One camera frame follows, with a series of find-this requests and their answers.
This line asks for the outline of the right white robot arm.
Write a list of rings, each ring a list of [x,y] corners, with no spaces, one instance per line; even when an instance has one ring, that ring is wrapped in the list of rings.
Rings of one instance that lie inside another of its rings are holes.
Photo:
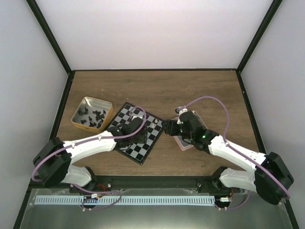
[[[294,178],[282,158],[274,152],[255,152],[224,140],[223,136],[208,129],[192,111],[163,121],[164,132],[180,136],[197,150],[221,157],[242,168],[241,171],[222,167],[215,172],[212,188],[223,192],[228,187],[237,187],[256,192],[266,202],[277,205],[288,198],[287,191]]]

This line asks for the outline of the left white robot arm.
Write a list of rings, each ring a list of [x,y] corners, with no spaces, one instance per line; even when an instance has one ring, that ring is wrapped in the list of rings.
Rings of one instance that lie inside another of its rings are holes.
[[[93,137],[74,141],[61,141],[56,137],[34,158],[31,179],[42,182],[45,187],[66,183],[91,193],[97,188],[93,171],[89,167],[77,167],[74,163],[101,152],[126,148],[145,140],[145,122],[144,118],[135,116],[127,125],[110,127]]]

